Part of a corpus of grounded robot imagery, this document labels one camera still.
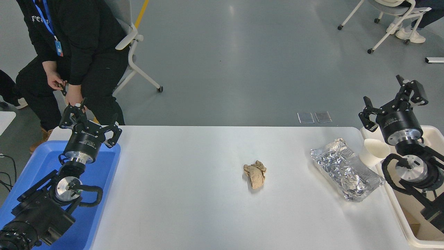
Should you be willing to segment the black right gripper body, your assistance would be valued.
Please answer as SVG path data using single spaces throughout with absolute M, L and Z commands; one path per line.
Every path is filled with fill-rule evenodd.
M 376 123 L 385 141 L 418 140 L 423 136 L 423 130 L 411 110 L 377 115 Z

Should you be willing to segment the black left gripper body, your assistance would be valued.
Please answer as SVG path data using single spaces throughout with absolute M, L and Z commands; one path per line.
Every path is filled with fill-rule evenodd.
M 65 156 L 67 158 L 81 156 L 87 159 L 95 159 L 104 140 L 105 135 L 99 130 L 87 132 L 82 128 L 73 128 L 71 137 L 65 147 Z

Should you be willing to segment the person's left hand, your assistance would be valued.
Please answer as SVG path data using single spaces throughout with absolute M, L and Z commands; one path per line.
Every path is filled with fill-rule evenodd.
M 83 99 L 81 89 L 82 85 L 72 85 L 67 84 L 67 94 L 65 96 L 65 103 L 70 106 L 75 106 L 76 104 L 81 104 Z

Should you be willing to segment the person's right hand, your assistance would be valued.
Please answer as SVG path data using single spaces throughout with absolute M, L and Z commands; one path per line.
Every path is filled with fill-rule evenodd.
M 63 80 L 57 71 L 49 69 L 45 70 L 46 78 L 49 86 L 54 90 L 64 90 L 67 81 Z

